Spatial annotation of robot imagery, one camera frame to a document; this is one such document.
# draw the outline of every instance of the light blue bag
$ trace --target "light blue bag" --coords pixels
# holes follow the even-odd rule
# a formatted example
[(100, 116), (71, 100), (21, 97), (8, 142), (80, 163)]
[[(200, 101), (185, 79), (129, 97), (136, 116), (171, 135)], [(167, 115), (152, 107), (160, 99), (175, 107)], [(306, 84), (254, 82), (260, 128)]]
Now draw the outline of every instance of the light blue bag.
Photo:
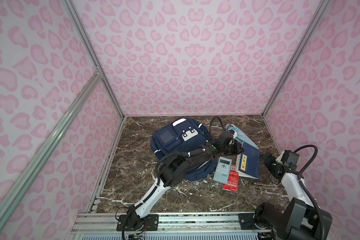
[(243, 132), (240, 130), (240, 128), (236, 127), (232, 123), (228, 123), (225, 128), (229, 130), (233, 130), (237, 133), (237, 136), (235, 137), (236, 141), (238, 141), (240, 144), (243, 144), (243, 142), (259, 149), (259, 147)]

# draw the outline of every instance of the book cover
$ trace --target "book cover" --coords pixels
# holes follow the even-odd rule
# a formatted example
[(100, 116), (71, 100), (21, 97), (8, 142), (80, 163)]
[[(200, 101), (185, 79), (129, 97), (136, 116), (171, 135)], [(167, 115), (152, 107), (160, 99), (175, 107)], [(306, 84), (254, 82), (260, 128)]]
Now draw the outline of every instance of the book cover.
[(243, 142), (244, 151), (236, 158), (236, 172), (240, 177), (259, 179), (259, 154), (260, 151)]
[(228, 177), (228, 184), (225, 184), (223, 186), (224, 190), (228, 190), (231, 192), (237, 192), (238, 185), (239, 185), (239, 174), (238, 174), (238, 172), (235, 171), (235, 169), (236, 169), (236, 166), (232, 165), (231, 171), (230, 171), (229, 177)]

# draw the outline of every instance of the red box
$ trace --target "red box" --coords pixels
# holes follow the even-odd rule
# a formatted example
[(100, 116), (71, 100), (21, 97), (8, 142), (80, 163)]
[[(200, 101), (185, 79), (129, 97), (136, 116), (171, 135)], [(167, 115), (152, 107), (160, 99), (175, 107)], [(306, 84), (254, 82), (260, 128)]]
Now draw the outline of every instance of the red box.
[(239, 185), (239, 174), (238, 172), (231, 170), (228, 177), (228, 184), (225, 184), (223, 186), (224, 190), (237, 192)]

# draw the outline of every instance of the calculator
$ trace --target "calculator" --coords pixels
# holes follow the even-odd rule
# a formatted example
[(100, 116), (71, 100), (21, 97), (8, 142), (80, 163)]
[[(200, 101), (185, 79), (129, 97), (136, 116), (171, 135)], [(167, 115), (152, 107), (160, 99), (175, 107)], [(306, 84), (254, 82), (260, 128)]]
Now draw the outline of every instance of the calculator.
[(219, 157), (219, 162), (217, 163), (213, 180), (216, 182), (227, 184), (229, 173), (231, 171), (231, 164), (232, 160), (225, 157)]

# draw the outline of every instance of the brown marble surface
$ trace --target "brown marble surface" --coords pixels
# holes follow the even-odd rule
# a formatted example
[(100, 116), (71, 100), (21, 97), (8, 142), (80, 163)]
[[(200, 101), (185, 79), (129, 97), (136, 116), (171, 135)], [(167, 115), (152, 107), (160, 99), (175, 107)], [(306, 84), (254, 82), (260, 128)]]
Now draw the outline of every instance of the brown marble surface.
[[(136, 203), (154, 182), (154, 166), (158, 161), (150, 148), (152, 134), (181, 117), (128, 117), (121, 134), (115, 158), (101, 194), (98, 213), (116, 212), (119, 207)], [(192, 116), (209, 127), (212, 116)], [(223, 124), (233, 123), (245, 132), (260, 148), (278, 156), (275, 144), (259, 115), (221, 116)], [(216, 119), (212, 135), (222, 130)], [(260, 164), (260, 179), (239, 178), (237, 193), (223, 190), (223, 184), (206, 179), (191, 182), (184, 180), (176, 188), (168, 190), (155, 204), (151, 212), (208, 212), (253, 211), (258, 204), (268, 201), (285, 209), (288, 197), (282, 185), (274, 185), (268, 179), (267, 169)]]

